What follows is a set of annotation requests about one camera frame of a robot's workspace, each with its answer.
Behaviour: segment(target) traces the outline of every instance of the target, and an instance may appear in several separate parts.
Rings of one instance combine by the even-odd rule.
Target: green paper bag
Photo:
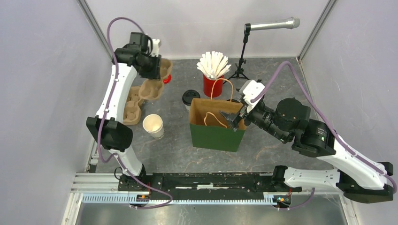
[[[227,120],[219,111],[236,113],[241,107],[241,103],[194,98],[189,111],[192,145],[197,148],[236,152],[242,141],[243,134],[245,134],[246,126],[242,120],[239,123],[238,130],[234,132],[228,126]],[[228,128],[223,127],[217,119],[210,114],[206,118],[206,126],[204,118],[207,112],[213,113],[214,116],[221,123],[227,125]]]

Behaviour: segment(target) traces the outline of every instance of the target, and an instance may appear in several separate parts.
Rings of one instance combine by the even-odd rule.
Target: red container
[[[208,97],[211,97],[211,89],[213,87],[215,80],[210,80],[208,79],[205,75],[203,75],[203,92],[205,95]],[[222,92],[222,84],[223,80],[218,80],[217,83],[214,85],[214,90],[213,90],[213,98],[220,96]]]

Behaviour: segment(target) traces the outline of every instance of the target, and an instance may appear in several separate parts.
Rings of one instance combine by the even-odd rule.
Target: red object
[[[208,97],[211,97],[211,89],[213,87],[215,80],[209,80],[205,75],[203,75],[203,92],[205,95]],[[220,96],[222,92],[222,83],[223,80],[218,80],[217,83],[214,85],[214,90],[213,90],[213,98]]]
[[[167,83],[170,82],[170,81],[171,81],[171,74],[169,74],[169,75],[167,76],[167,78],[163,80],[163,83],[164,83],[164,84],[167,84]]]

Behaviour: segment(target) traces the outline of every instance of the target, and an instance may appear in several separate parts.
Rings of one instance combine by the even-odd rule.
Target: white wall
[[[101,29],[125,16],[138,22],[153,38],[162,40],[161,54],[170,59],[200,58],[206,51],[239,57],[245,23],[260,23],[295,16],[300,27],[253,31],[247,57],[298,56],[327,0],[86,0]],[[129,41],[130,22],[112,26],[115,47]]]
[[[312,96],[337,131],[373,160],[395,166],[397,8],[395,0],[338,1],[303,60]],[[397,223],[398,200],[356,207],[361,224]]]
[[[3,1],[0,27],[0,224],[60,224],[110,60],[74,0]]]

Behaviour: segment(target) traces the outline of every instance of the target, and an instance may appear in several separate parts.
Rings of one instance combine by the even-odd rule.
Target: floor
[[[293,196],[292,206],[308,196]],[[83,203],[77,225],[346,225],[337,195],[316,195],[306,207],[277,211],[258,205],[170,205],[153,210],[132,210],[126,204]]]
[[[302,77],[298,63],[294,58],[253,58],[247,59],[243,65],[245,75],[250,79],[262,79],[266,83],[278,65],[290,61],[297,73]],[[172,80],[166,84],[161,98],[157,101],[146,101],[142,108],[141,122],[130,126],[133,130],[133,149],[139,160],[149,173],[164,172],[271,172],[276,165],[287,165],[300,169],[331,169],[332,166],[298,154],[291,149],[291,144],[282,144],[277,139],[250,125],[236,153],[199,149],[192,147],[188,123],[188,112],[182,103],[182,94],[188,89],[197,90],[202,97],[202,74],[196,69],[198,60],[174,60]],[[234,88],[240,88],[245,80],[232,79]],[[136,78],[133,86],[142,84],[142,78]],[[216,99],[228,99],[231,87],[225,84],[222,95]],[[275,108],[284,98],[295,97],[305,105],[306,101],[301,89],[293,78],[290,70],[285,67],[266,94],[265,103]],[[142,120],[149,114],[158,114],[164,122],[165,135],[155,140],[142,128]],[[99,163],[98,173],[112,173],[118,167],[115,159],[108,164]]]

